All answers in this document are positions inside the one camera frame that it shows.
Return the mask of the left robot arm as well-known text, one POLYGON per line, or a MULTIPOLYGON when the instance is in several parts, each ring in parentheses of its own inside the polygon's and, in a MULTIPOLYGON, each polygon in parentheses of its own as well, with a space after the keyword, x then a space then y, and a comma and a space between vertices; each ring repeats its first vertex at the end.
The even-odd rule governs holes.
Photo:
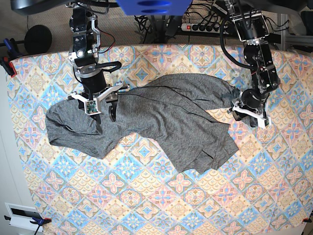
POLYGON ((269 44, 265 40, 269 35, 268 26, 262 12, 248 3, 227 0, 225 5, 227 14, 220 26, 222 51, 235 65, 250 70, 252 77, 252 87, 240 92, 239 96, 232 100, 229 112, 233 114, 236 121, 249 117, 250 126, 264 129, 271 125, 271 118, 267 114, 268 98, 280 84, 269 44), (226 23, 234 26, 239 40, 245 44, 245 64, 237 61, 225 48, 226 23))

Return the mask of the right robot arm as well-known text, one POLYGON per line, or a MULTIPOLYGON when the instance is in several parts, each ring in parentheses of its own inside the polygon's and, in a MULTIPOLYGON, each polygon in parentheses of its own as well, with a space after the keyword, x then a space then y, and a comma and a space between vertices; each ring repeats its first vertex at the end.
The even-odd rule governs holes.
POLYGON ((77 100, 79 109, 86 115, 101 123, 101 102, 109 104, 109 118, 116 121, 116 109, 120 90, 129 88, 117 82, 114 86, 106 83, 104 73, 112 73, 122 67, 119 61, 100 64, 101 30, 98 28, 97 13, 91 9, 95 2, 72 1, 66 4, 72 8, 69 26, 73 32, 73 45, 69 51, 75 79, 83 86, 79 94, 72 92, 69 100, 77 100))

